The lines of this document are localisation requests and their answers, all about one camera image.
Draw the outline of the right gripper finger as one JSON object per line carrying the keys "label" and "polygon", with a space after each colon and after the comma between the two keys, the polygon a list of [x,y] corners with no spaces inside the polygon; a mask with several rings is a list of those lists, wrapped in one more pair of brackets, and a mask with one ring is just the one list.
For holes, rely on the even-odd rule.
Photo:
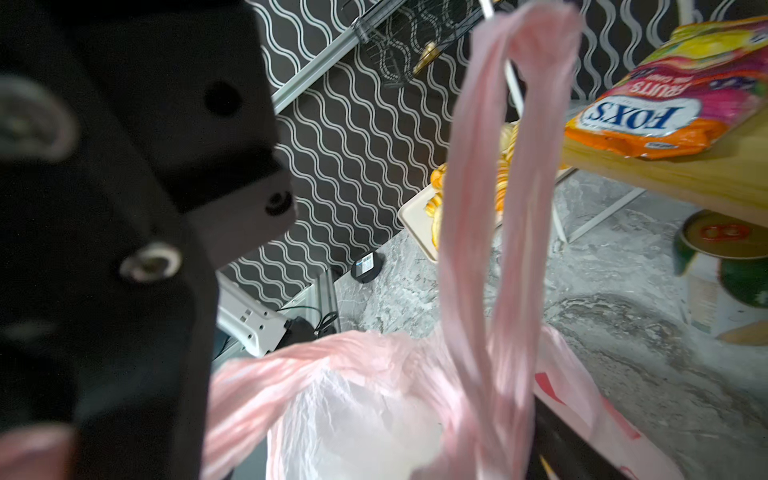
{"label": "right gripper finger", "polygon": [[626,479],[544,402],[535,398],[535,430],[527,479],[548,479],[544,463],[559,479]]}

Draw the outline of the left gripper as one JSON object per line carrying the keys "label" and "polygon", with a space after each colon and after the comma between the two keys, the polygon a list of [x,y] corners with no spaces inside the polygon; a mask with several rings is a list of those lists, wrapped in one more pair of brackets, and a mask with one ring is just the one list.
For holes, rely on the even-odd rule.
{"label": "left gripper", "polygon": [[1,428],[195,479],[228,262],[296,213],[243,1],[1,5]]}

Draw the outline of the pink plastic bag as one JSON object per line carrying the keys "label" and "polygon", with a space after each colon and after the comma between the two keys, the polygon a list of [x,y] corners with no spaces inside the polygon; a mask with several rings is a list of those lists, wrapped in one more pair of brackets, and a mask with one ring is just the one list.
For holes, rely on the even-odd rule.
{"label": "pink plastic bag", "polygon": [[443,183],[438,280],[451,362],[395,364],[404,339],[346,332],[227,363],[211,383],[201,475],[220,479],[313,375],[406,384],[440,416],[438,457],[418,475],[520,479],[537,392],[577,418],[580,439],[622,479],[677,479],[678,467],[599,393],[559,333],[542,324],[555,177],[583,21],[562,2],[500,14],[473,33]]}

